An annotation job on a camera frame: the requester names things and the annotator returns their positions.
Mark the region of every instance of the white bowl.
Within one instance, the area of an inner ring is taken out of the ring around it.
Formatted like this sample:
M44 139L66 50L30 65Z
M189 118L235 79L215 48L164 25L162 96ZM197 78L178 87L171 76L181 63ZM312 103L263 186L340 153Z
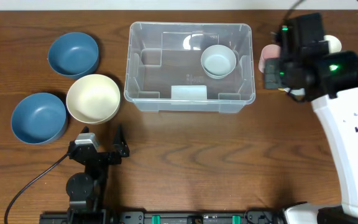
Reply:
M201 55L201 65L207 76L221 79L233 72L236 68L236 55L223 45L212 45Z
M101 124L116 115L120 102L117 84L104 75L87 75L70 87L66 105L68 112L78 121Z

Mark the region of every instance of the white wall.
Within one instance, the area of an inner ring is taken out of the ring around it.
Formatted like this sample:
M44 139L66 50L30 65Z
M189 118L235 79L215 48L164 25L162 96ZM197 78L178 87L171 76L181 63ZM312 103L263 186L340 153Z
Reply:
M295 0L0 0L0 10L288 9ZM358 9L356 0L307 0L298 9Z

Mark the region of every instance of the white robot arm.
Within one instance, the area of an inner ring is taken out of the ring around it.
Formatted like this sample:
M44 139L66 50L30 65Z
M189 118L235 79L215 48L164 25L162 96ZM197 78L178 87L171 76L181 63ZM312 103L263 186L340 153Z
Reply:
M358 218L358 88L311 102L327 136L339 176L342 208Z

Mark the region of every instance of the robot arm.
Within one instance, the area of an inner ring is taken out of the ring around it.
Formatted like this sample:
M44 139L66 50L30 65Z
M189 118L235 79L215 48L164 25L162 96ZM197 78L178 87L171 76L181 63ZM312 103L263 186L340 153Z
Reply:
M289 224L305 222L305 217L317 217L316 223L319 216L324 224L358 220L358 56L329 53L320 14L285 20L276 41L280 58L266 61L265 87L305 89L302 99L291 90L288 95L298 103L311 102L328 138L342 193L341 207L292 207L286 219Z
M342 208L358 218L358 88L311 102L327 136L339 176Z

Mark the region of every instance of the pink cup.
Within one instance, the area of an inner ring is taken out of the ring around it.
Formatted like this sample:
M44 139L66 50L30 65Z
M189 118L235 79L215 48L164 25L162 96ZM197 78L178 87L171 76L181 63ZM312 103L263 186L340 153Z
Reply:
M268 46L262 49L259 60L259 70L264 72L265 69L265 60L269 58L278 58L280 56L280 46L275 44L269 44Z

